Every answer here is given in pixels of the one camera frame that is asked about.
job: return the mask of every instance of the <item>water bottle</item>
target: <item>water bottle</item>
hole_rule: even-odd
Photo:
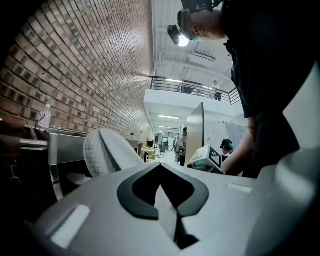
[[[50,108],[51,108],[50,104],[45,105],[44,113],[40,114],[38,125],[43,127],[43,128],[49,128],[50,119],[51,119]]]

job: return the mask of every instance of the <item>ceiling light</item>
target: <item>ceiling light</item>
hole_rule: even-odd
[[[181,80],[174,80],[174,79],[167,79],[166,81],[167,81],[167,82],[179,83],[179,84],[182,84],[182,83],[183,83],[183,81],[181,81]]]
[[[160,118],[171,118],[171,119],[179,119],[179,117],[175,116],[166,116],[166,115],[159,115]]]
[[[179,39],[180,39],[180,41],[179,41],[178,46],[186,47],[189,44],[189,39],[186,38],[184,35],[180,35]]]

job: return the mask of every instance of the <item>brick wall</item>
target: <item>brick wall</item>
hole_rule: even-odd
[[[54,126],[146,139],[152,49],[150,0],[48,0],[8,51],[0,118],[34,126],[48,103]]]

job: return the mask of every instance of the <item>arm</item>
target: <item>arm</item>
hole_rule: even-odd
[[[238,175],[249,165],[256,143],[257,128],[256,119],[249,117],[248,130],[239,146],[222,164],[226,175]]]
[[[186,150],[186,147],[184,146],[184,139],[182,138],[182,136],[177,140],[177,146],[178,148],[182,149],[182,150]]]

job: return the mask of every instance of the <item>upper floor balcony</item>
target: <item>upper floor balcony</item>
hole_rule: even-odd
[[[236,88],[230,92],[207,85],[151,76],[150,89],[146,90],[145,104],[166,104],[195,109],[204,104],[205,112],[237,117],[243,114],[243,107]]]

